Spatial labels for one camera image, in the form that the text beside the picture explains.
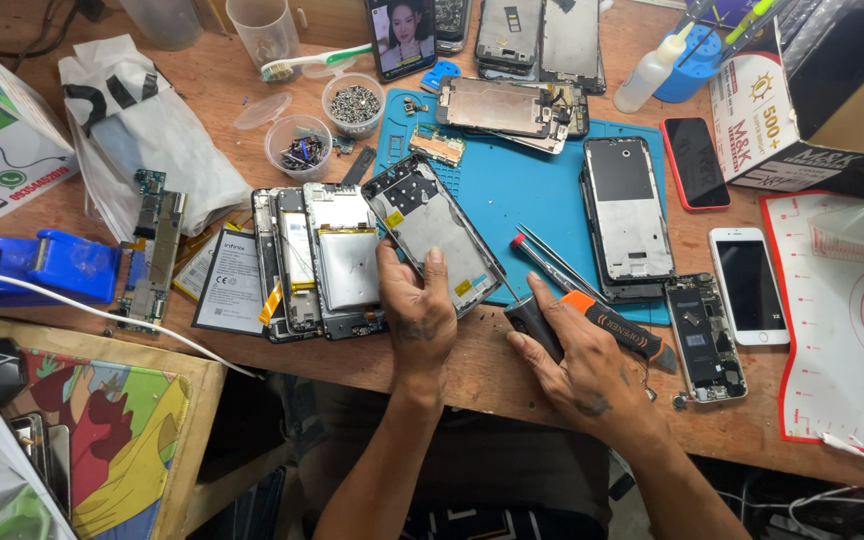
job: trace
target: hand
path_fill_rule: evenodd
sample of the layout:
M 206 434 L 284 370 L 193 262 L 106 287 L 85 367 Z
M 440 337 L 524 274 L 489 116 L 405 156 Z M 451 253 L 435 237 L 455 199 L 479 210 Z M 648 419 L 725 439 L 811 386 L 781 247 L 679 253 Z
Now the hand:
M 510 331 L 507 338 L 532 367 L 558 412 L 627 460 L 627 454 L 652 450 L 671 440 L 668 423 L 628 369 L 616 338 L 573 305 L 556 299 L 535 272 L 529 273 L 528 283 L 565 358 L 556 365 L 546 349 L 524 333 Z
M 386 236 L 375 247 L 378 291 L 389 319 L 394 356 L 392 391 L 404 391 L 426 405 L 441 407 L 446 393 L 446 360 L 455 345 L 455 306 L 449 296 L 446 256 L 432 248 L 425 279 L 399 262 Z

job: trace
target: woman on screen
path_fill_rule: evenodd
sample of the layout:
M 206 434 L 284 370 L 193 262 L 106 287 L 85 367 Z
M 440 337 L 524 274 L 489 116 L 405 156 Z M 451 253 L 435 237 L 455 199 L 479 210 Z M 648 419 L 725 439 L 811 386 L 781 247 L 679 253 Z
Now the woman on screen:
M 386 13 L 389 14 L 389 50 L 382 53 L 382 71 L 435 55 L 435 37 L 428 21 L 423 24 L 421 0 L 391 0 Z

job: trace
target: tattoo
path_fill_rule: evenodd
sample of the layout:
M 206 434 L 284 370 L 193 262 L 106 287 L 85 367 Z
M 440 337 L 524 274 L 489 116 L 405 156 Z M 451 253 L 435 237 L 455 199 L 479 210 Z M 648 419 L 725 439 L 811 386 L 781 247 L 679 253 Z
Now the tattoo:
M 392 326 L 392 335 L 398 341 L 432 341 L 439 334 L 439 329 L 429 325 L 425 317 L 419 321 L 403 319 Z
M 585 416 L 602 416 L 605 411 L 612 408 L 609 400 L 599 392 L 592 390 L 591 396 L 591 399 L 587 400 L 576 398 L 572 401 L 572 405 Z

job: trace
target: red iphone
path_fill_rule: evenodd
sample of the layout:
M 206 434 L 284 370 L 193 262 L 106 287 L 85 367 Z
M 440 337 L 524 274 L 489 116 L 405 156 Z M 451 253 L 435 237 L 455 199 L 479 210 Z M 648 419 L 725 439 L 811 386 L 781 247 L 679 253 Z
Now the red iphone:
M 682 207 L 688 211 L 726 208 L 732 201 L 706 120 L 666 118 L 661 129 Z

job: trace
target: white iphone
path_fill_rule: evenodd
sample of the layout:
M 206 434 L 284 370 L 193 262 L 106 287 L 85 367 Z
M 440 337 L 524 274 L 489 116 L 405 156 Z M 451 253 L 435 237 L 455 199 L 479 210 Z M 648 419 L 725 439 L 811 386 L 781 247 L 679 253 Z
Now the white iphone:
M 713 228 L 708 243 L 735 341 L 742 345 L 788 343 L 786 315 L 762 231 Z

